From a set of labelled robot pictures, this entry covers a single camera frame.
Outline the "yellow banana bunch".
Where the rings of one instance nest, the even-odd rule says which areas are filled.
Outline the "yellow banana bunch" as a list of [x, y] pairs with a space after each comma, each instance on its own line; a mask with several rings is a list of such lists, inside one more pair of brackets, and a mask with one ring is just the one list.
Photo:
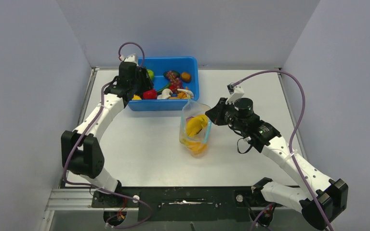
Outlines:
[[207, 125], [209, 119], [206, 115], [198, 115], [186, 124], [186, 134], [193, 138], [198, 135]]

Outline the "clear zip top bag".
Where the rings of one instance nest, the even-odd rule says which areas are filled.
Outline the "clear zip top bag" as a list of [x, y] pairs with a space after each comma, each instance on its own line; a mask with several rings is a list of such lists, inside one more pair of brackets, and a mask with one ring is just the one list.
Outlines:
[[210, 109], [189, 98], [181, 110], [179, 142], [193, 157], [203, 156], [208, 149], [211, 121], [205, 113]]

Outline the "yellow bell pepper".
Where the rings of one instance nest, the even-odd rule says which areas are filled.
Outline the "yellow bell pepper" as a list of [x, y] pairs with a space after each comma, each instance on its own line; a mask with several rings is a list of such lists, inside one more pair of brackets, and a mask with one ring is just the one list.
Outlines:
[[208, 144], [203, 142], [191, 141], [185, 145], [186, 148], [190, 151], [192, 156], [201, 156], [206, 153], [208, 149]]

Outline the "red grape bunch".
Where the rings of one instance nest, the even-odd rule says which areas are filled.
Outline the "red grape bunch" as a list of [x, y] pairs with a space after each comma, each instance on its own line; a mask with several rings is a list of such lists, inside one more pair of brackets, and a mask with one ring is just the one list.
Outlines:
[[169, 87], [169, 89], [171, 89], [174, 94], [177, 93], [177, 89], [183, 88], [183, 82], [181, 78], [172, 79], [172, 80], [169, 80], [169, 82], [171, 83], [171, 86]]

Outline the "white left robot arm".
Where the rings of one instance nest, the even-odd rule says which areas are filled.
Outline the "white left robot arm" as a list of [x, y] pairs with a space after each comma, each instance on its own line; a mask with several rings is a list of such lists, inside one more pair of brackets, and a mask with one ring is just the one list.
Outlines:
[[118, 197], [121, 182], [106, 170], [105, 158], [100, 146], [100, 139], [113, 121], [132, 98], [152, 90], [154, 84], [145, 67], [135, 62], [122, 62], [119, 73], [100, 91], [100, 102], [89, 116], [72, 131], [61, 135], [61, 154], [63, 181], [69, 185], [78, 185], [67, 179], [67, 172], [86, 179], [85, 186], [103, 194]]

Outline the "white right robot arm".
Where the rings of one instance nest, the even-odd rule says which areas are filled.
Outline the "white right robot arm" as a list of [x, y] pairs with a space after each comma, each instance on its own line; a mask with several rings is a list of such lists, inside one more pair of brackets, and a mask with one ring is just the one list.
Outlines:
[[291, 151], [281, 133], [254, 112], [251, 99], [240, 98], [234, 104], [227, 104], [226, 98], [221, 98], [205, 115], [215, 125], [228, 126], [250, 149], [271, 159], [297, 184], [294, 188], [263, 178], [252, 187], [254, 203], [271, 202], [289, 207], [320, 231], [346, 209], [347, 183], [325, 175], [296, 150]]

